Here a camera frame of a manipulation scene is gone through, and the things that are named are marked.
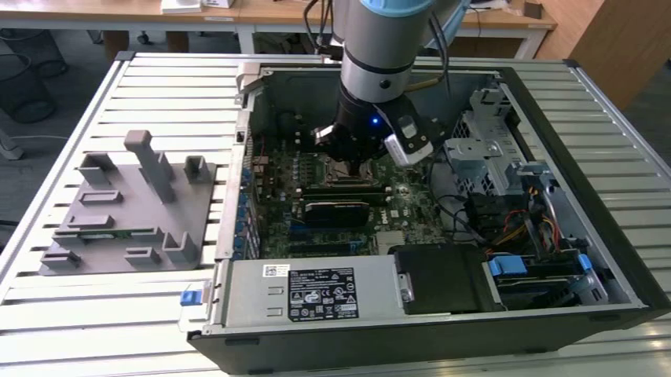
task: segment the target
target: power supply label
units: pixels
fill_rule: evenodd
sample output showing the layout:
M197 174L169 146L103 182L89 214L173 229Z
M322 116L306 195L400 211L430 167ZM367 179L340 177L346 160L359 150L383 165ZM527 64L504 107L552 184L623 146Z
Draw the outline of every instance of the power supply label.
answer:
M359 318L355 269L292 270L288 279L291 321Z

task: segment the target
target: barcode label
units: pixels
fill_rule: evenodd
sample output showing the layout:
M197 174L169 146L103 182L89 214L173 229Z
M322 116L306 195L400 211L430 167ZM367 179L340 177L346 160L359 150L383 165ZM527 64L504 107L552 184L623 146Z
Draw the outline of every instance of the barcode label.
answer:
M356 310L356 304L344 304L335 306L336 312L350 312L351 310Z
M263 277L290 276L291 265L263 265Z

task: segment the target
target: metal slatted table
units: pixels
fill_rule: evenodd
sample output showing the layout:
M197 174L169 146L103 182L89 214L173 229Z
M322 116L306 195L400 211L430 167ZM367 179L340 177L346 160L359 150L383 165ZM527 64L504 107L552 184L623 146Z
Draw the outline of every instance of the metal slatted table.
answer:
M224 375L185 342L204 320L179 294L212 275L236 122L237 64L319 63L319 57L139 53L116 61L0 257L0 375L183 377ZM419 64L438 64L419 59ZM512 66L666 291L671 291L671 170L579 68L558 61L464 60ZM200 268L193 271L39 276L40 257L75 199L85 152L131 163L123 140L147 129L171 162L217 164ZM542 159L528 126L522 126ZM668 375L671 316L594 335L558 352L386 365L316 375Z

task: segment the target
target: mesh waste bin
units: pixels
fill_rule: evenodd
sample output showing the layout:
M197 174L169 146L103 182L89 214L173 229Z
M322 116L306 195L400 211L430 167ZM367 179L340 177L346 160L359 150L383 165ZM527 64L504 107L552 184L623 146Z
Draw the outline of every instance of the mesh waste bin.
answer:
M25 55L0 55L0 108L20 123L37 122L56 110L56 102L31 67Z
M31 58L40 77L59 76L67 71L68 65L48 30L0 29L0 39L15 53Z

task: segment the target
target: white cable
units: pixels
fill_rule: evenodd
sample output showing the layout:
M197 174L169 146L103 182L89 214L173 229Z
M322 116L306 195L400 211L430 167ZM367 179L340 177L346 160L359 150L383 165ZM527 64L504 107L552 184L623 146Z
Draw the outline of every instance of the white cable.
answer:
M9 138L11 139L60 139L60 140L69 139L65 136L56 136L56 135L15 136L15 137L9 137Z

